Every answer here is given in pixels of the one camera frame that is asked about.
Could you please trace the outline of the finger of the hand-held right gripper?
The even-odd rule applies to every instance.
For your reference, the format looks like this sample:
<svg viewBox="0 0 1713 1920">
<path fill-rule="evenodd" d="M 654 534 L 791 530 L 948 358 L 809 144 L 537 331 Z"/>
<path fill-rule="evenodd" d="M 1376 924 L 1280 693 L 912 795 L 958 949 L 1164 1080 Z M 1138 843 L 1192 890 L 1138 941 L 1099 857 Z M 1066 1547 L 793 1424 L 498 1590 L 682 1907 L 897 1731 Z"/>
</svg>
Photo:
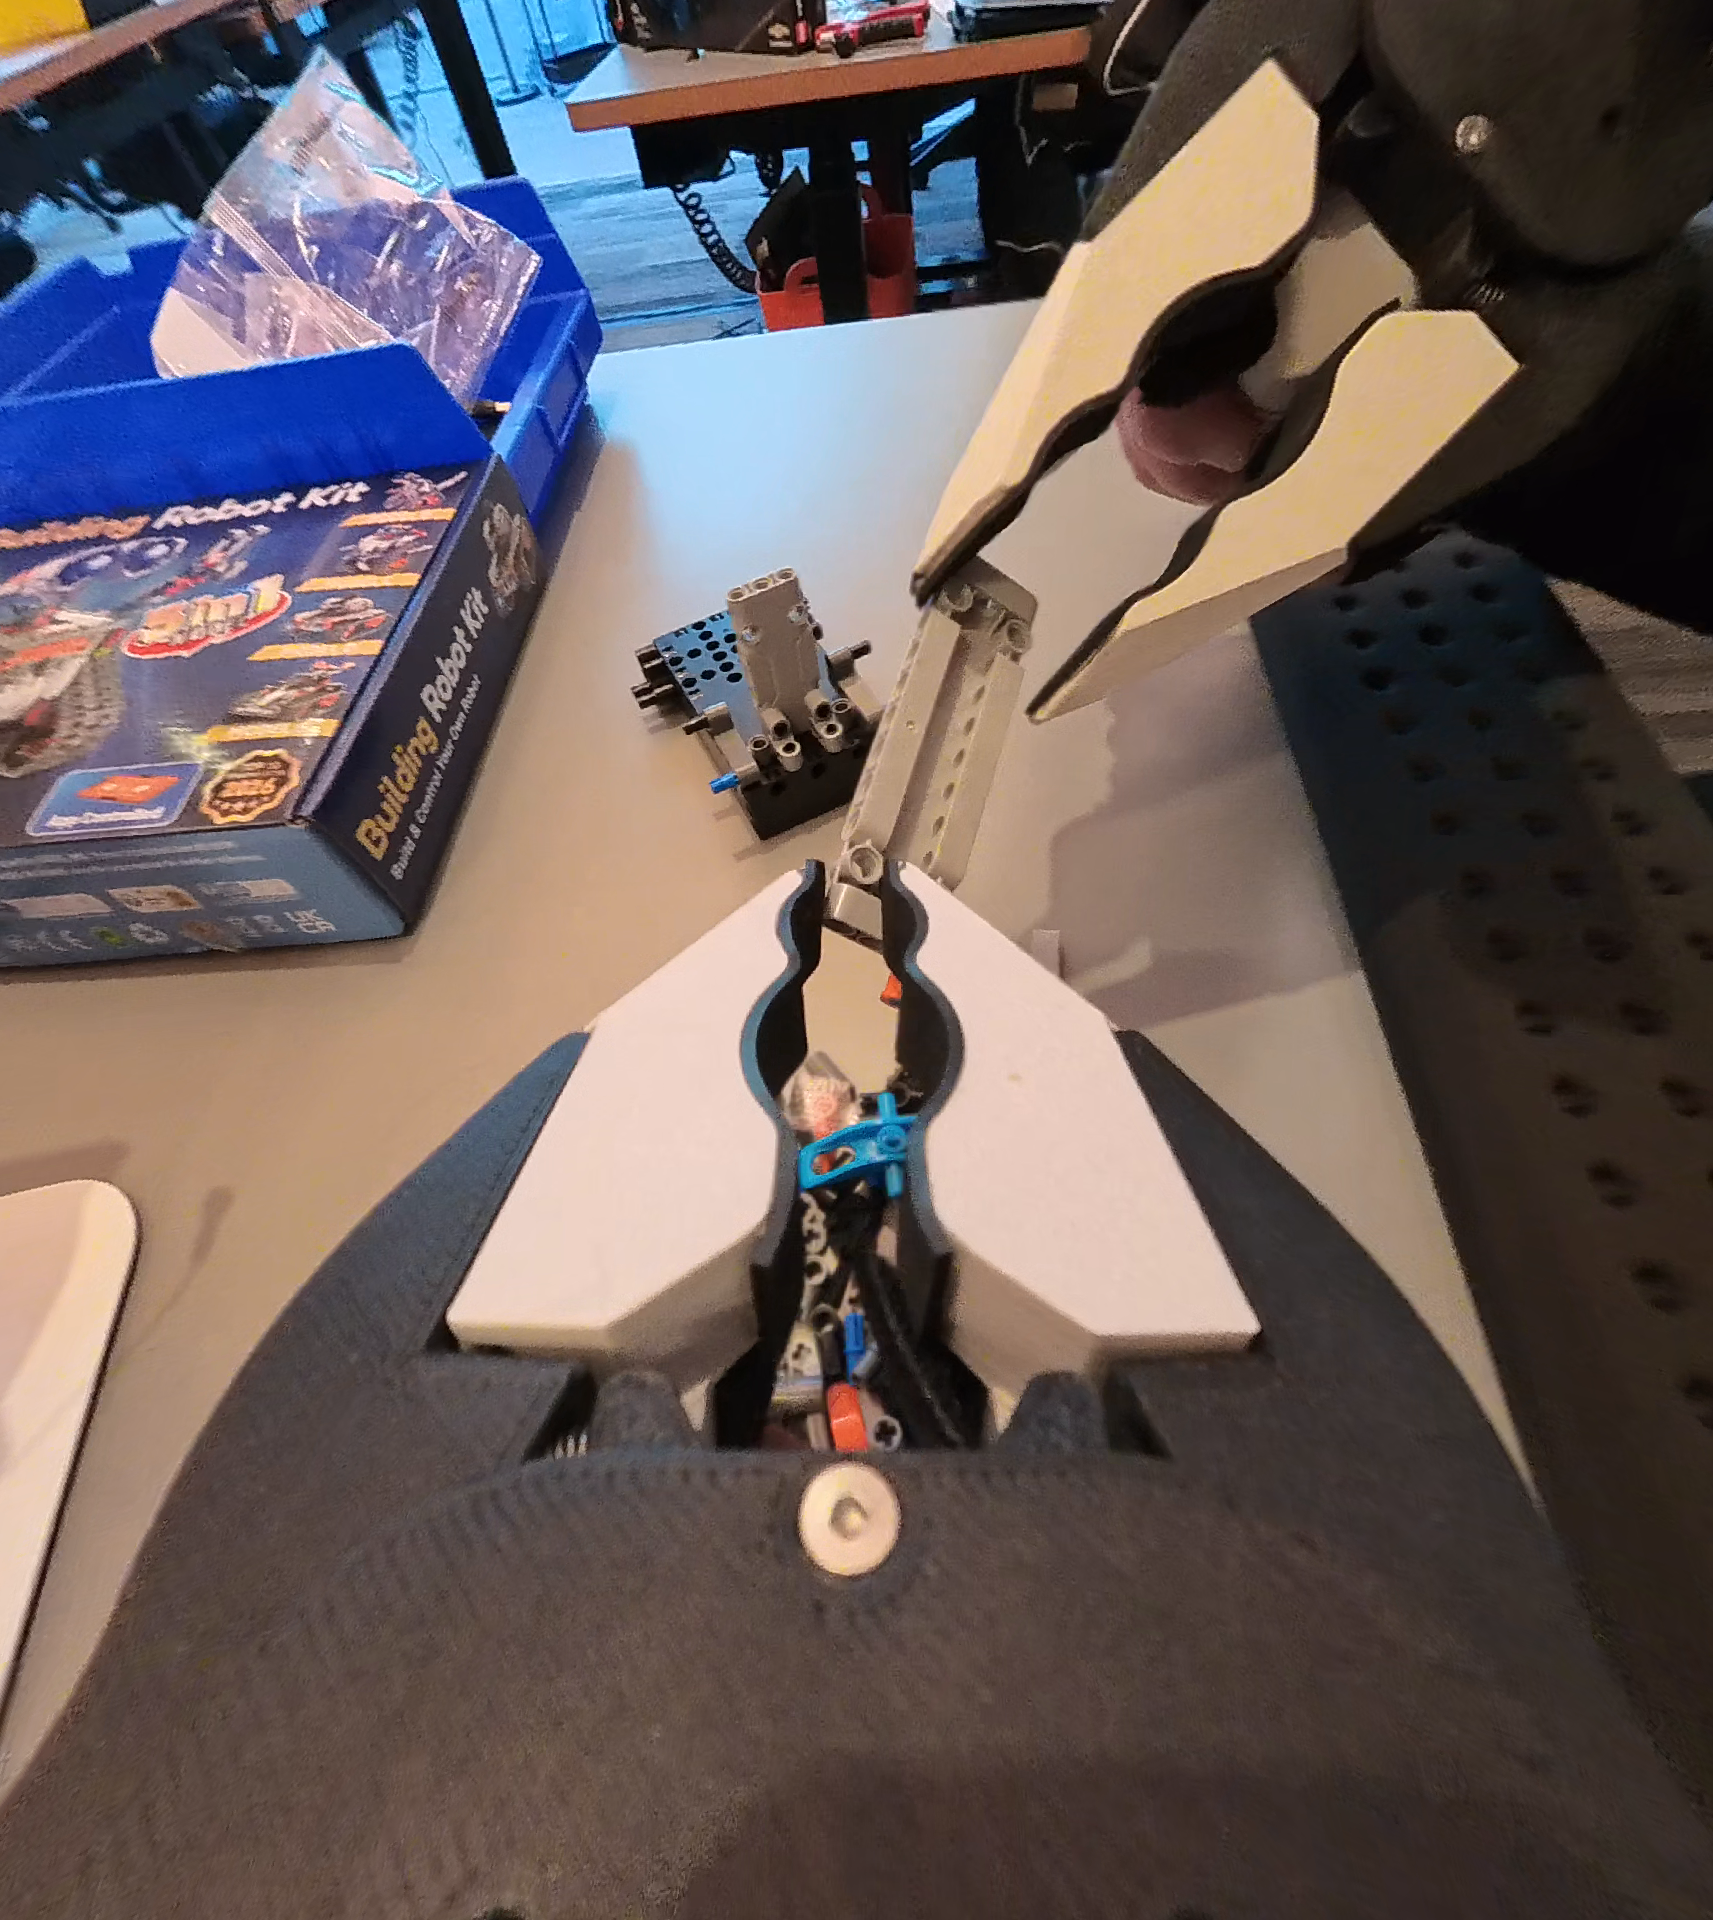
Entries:
<svg viewBox="0 0 1713 1920">
<path fill-rule="evenodd" d="M 1312 379 L 1249 484 L 1040 686 L 1032 719 L 1088 708 L 1341 572 L 1371 523 L 1517 374 L 1493 330 L 1468 312 L 1371 320 Z"/>
<path fill-rule="evenodd" d="M 1157 358 L 1274 398 L 1417 282 L 1344 191 L 1322 110 L 1262 60 L 1096 234 L 1075 241 L 965 444 L 912 571 L 928 602 L 1104 431 Z"/>
</svg>

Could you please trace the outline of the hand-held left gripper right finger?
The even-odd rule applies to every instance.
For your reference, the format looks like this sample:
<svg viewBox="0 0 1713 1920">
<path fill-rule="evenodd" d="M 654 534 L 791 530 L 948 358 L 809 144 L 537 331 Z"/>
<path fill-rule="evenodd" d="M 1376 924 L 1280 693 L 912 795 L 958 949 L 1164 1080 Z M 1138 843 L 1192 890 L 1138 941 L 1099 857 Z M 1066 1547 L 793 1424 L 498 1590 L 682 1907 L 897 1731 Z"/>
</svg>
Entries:
<svg viewBox="0 0 1713 1920">
<path fill-rule="evenodd" d="M 886 872 L 898 1066 L 928 1086 L 921 1186 L 948 1249 L 937 1343 L 1006 1428 L 1040 1375 L 1241 1352 L 1258 1320 L 1124 1034 L 922 872 Z"/>
</svg>

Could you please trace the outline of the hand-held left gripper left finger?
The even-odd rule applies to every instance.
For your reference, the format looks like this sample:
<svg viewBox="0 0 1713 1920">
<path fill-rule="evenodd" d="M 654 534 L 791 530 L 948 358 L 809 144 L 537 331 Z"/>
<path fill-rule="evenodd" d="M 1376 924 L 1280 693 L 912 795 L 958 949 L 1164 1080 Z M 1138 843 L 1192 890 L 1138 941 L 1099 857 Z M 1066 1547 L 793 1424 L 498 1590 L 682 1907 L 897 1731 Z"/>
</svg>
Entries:
<svg viewBox="0 0 1713 1920">
<path fill-rule="evenodd" d="M 780 874 L 602 1011 L 452 1297 L 466 1351 L 669 1381 L 703 1436 L 718 1385 L 797 1294 L 780 1240 L 797 1141 L 779 1097 L 807 1054 L 823 866 Z"/>
</svg>

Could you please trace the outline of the turquoise connector piece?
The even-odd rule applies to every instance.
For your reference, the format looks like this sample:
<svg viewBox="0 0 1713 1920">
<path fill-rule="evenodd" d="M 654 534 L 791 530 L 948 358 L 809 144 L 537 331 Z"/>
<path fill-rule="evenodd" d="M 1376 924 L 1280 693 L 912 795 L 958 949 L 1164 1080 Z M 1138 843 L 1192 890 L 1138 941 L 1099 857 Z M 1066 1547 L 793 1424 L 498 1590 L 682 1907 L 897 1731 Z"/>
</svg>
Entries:
<svg viewBox="0 0 1713 1920">
<path fill-rule="evenodd" d="M 798 1152 L 797 1179 L 807 1193 L 870 1186 L 885 1197 L 903 1197 L 909 1189 L 909 1164 L 921 1135 L 914 1114 L 903 1111 L 891 1091 L 875 1095 L 873 1111 L 831 1131 Z"/>
</svg>

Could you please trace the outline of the grey perforated beam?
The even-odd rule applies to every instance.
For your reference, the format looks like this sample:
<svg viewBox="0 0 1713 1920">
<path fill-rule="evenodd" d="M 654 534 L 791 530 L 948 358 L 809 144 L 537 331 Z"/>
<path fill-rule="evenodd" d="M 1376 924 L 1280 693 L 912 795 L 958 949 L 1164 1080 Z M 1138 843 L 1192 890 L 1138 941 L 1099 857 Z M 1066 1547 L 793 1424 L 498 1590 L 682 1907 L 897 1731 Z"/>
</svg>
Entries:
<svg viewBox="0 0 1713 1920">
<path fill-rule="evenodd" d="M 975 558 L 921 610 L 826 878 L 825 921 L 883 943 L 885 869 L 958 888 L 988 805 L 1032 646 L 1036 596 Z"/>
</svg>

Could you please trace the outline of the person's right forearm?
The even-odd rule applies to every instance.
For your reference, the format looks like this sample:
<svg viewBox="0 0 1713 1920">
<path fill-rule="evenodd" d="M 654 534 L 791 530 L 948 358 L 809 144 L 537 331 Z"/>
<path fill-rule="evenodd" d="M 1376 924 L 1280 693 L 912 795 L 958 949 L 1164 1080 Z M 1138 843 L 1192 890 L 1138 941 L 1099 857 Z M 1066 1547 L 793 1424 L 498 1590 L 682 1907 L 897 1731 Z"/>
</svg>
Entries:
<svg viewBox="0 0 1713 1920">
<path fill-rule="evenodd" d="M 1610 392 L 1451 521 L 1713 639 L 1713 225 L 1685 238 L 1678 286 Z"/>
</svg>

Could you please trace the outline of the person's right hand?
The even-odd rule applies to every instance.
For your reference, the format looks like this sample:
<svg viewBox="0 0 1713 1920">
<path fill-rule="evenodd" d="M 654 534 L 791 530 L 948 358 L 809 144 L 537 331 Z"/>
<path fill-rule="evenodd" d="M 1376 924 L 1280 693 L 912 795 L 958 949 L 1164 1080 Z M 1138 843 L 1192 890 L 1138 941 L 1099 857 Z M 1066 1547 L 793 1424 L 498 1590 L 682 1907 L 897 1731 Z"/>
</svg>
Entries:
<svg viewBox="0 0 1713 1920">
<path fill-rule="evenodd" d="M 1253 398 L 1241 379 L 1180 403 L 1157 402 L 1136 385 L 1118 408 L 1114 429 L 1143 488 L 1208 508 L 1238 491 L 1285 414 Z"/>
</svg>

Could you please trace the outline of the long wooden office desk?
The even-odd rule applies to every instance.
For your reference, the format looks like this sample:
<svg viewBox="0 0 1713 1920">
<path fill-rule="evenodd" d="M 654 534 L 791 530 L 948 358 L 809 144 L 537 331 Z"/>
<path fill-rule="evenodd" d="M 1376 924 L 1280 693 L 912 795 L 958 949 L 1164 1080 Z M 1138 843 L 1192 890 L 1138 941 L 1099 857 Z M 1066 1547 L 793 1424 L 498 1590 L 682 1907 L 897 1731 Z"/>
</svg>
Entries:
<svg viewBox="0 0 1713 1920">
<path fill-rule="evenodd" d="M 919 39 L 833 54 L 639 50 L 617 43 L 569 89 L 571 128 L 621 130 L 650 188 L 719 181 L 734 156 L 804 156 L 810 234 L 828 323 L 868 318 L 859 181 L 891 211 L 911 208 L 911 146 L 924 122 L 1022 75 L 1066 77 L 1088 26 L 959 37 L 939 4 Z"/>
</svg>

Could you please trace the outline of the black perforated mat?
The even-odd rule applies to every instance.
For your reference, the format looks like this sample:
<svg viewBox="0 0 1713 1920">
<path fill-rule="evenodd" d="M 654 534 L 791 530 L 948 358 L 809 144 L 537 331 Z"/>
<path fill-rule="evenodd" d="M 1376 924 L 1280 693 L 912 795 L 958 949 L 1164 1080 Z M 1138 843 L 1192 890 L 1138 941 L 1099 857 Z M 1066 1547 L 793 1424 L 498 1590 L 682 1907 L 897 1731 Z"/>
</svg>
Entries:
<svg viewBox="0 0 1713 1920">
<path fill-rule="evenodd" d="M 1713 1824 L 1713 826 L 1509 551 L 1253 635 L 1549 1519 Z"/>
</svg>

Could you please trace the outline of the black perforated block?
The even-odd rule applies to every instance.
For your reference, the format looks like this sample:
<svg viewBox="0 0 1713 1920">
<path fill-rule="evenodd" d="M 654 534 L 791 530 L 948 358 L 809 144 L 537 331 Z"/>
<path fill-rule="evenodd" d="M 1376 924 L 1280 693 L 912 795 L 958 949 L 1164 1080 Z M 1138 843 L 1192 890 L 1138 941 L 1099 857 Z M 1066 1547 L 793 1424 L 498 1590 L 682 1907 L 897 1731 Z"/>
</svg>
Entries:
<svg viewBox="0 0 1713 1920">
<path fill-rule="evenodd" d="M 762 842 L 840 811 L 856 795 L 881 723 L 861 663 L 831 648 L 794 568 L 728 590 L 722 610 L 635 652 L 639 708 L 703 743 L 710 789 L 731 795 Z"/>
</svg>

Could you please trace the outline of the blue toy kit box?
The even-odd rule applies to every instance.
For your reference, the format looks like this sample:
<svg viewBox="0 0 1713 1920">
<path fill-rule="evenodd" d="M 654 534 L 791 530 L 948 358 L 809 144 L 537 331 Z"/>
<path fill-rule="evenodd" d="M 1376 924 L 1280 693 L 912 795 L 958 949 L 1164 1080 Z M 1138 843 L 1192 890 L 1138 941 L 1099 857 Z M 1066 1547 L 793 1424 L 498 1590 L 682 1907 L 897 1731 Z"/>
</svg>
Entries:
<svg viewBox="0 0 1713 1920">
<path fill-rule="evenodd" d="M 542 587 L 492 454 L 0 526 L 0 968 L 411 933 Z"/>
</svg>

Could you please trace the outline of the clear plastic bag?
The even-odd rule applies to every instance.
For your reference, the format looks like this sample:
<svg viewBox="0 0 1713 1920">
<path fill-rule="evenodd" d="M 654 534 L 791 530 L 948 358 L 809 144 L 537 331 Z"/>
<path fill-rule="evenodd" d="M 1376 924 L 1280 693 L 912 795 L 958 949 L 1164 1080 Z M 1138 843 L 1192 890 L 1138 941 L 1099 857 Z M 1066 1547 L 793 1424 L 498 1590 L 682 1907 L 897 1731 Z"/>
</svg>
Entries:
<svg viewBox="0 0 1713 1920">
<path fill-rule="evenodd" d="M 149 345 L 204 376 L 404 344 L 471 403 L 537 274 L 318 52 L 211 191 Z"/>
</svg>

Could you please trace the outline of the blue storage bin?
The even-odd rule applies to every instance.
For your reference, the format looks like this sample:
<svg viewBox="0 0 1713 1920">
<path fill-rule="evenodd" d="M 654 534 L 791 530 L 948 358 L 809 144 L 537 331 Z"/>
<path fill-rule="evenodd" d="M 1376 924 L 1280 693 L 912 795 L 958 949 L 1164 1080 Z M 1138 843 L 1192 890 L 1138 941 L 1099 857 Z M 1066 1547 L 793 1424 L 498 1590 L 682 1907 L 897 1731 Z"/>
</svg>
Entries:
<svg viewBox="0 0 1713 1920">
<path fill-rule="evenodd" d="M 548 539 L 603 323 L 528 181 L 461 186 L 456 198 L 539 255 L 532 293 L 484 374 L 492 426 L 408 345 L 159 376 L 149 335 L 183 242 L 138 245 L 120 270 L 75 258 L 0 304 L 0 526 L 497 455 Z"/>
</svg>

